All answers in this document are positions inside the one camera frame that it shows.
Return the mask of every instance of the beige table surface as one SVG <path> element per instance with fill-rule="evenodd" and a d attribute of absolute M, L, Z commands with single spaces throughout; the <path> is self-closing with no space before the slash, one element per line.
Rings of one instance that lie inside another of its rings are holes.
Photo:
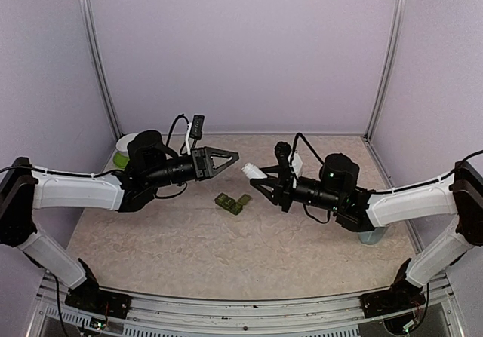
<path fill-rule="evenodd" d="M 414 254 L 404 223 L 392 225 L 375 246 L 366 246 L 333 219 L 307 218 L 299 204 L 289 213 L 250 187 L 246 162 L 275 164 L 273 149 L 292 136 L 204 136 L 198 145 L 237 151 L 240 161 L 218 177 L 191 182 L 168 201 L 153 201 L 138 213 L 85 210 L 69 244 L 100 284 L 123 290 L 203 299 L 288 299 L 328 296 L 388 286 Z M 178 137 L 174 145 L 180 144 Z M 322 156 L 343 152 L 361 167 L 359 185 L 383 188 L 359 137 L 309 136 Z M 299 146 L 304 176 L 319 165 Z M 163 188 L 168 195 L 177 188 Z M 252 202 L 238 216 L 215 203 L 225 192 Z M 325 218 L 323 210 L 311 209 Z"/>

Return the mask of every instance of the green object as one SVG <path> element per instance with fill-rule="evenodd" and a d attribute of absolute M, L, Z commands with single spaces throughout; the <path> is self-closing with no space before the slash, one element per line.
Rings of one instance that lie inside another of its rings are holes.
<path fill-rule="evenodd" d="M 114 165 L 115 166 L 117 166 L 117 167 L 119 167 L 121 169 L 125 169 L 126 168 L 126 165 L 129 162 L 129 158 L 127 158 L 126 156 L 122 155 L 119 152 L 116 152 L 114 154 L 114 158 L 112 159 L 112 161 L 114 162 Z"/>
<path fill-rule="evenodd" d="M 248 204 L 250 200 L 251 196 L 248 194 L 243 194 L 238 201 L 236 201 L 227 194 L 221 193 L 216 197 L 216 199 L 214 199 L 214 202 L 218 206 L 229 211 L 231 214 L 238 215 L 242 212 L 243 206 Z"/>

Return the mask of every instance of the vertical metal pole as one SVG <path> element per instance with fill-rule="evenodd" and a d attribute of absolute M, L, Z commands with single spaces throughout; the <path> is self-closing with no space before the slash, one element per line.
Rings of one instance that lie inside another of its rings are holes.
<path fill-rule="evenodd" d="M 106 110 L 109 125 L 115 139 L 120 139 L 123 135 L 121 126 L 119 125 L 118 116 L 115 113 L 114 103 L 112 102 L 109 88 L 107 87 L 106 74 L 100 59 L 99 45 L 97 44 L 96 30 L 94 27 L 94 18 L 91 9 L 91 0 L 79 0 L 81 3 L 82 16 L 84 25 L 88 34 L 89 48 L 91 49 L 92 61 L 96 71 L 97 82 L 100 88 L 100 94 Z"/>
<path fill-rule="evenodd" d="M 365 132 L 365 138 L 371 142 L 376 130 L 377 122 L 380 118 L 380 113 L 383 108 L 384 99 L 386 98 L 387 87 L 391 77 L 392 65 L 394 64 L 395 53 L 398 46 L 399 33 L 401 32 L 402 18 L 406 0 L 396 0 L 394 15 L 392 17 L 391 33 L 389 37 L 389 45 L 386 52 L 386 59 L 384 60 L 383 74 L 381 76 L 379 87 L 377 89 L 377 98 L 372 109 L 371 118 L 369 120 L 368 128 Z"/>

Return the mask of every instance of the black cylinder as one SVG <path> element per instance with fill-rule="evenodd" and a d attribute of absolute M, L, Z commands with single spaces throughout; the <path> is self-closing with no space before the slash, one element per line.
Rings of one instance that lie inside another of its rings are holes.
<path fill-rule="evenodd" d="M 154 188 L 196 179 L 195 164 L 191 155 L 167 159 L 163 166 L 146 174 L 146 181 Z"/>
<path fill-rule="evenodd" d="M 322 183 L 314 179 L 300 177 L 292 191 L 294 201 L 326 210 L 332 210 L 339 203 L 337 195 L 322 191 Z"/>

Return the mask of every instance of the white wall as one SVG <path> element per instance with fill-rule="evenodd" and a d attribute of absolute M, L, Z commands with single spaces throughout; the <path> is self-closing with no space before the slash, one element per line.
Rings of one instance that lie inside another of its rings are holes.
<path fill-rule="evenodd" d="M 408 0 L 376 150 L 396 185 L 425 180 L 483 149 L 483 0 Z M 474 160 L 483 172 L 483 157 Z M 417 222 L 425 244 L 448 218 Z M 469 335 L 483 335 L 483 250 L 449 278 Z"/>
<path fill-rule="evenodd" d="M 395 0 L 91 0 L 124 132 L 359 133 Z"/>
<path fill-rule="evenodd" d="M 0 0 L 0 9 L 0 167 L 22 155 L 58 170 L 99 171 L 113 138 L 78 0 Z M 79 215 L 43 210 L 34 221 L 66 245 Z M 25 335 L 43 272 L 5 245 L 0 264 L 0 335 Z"/>

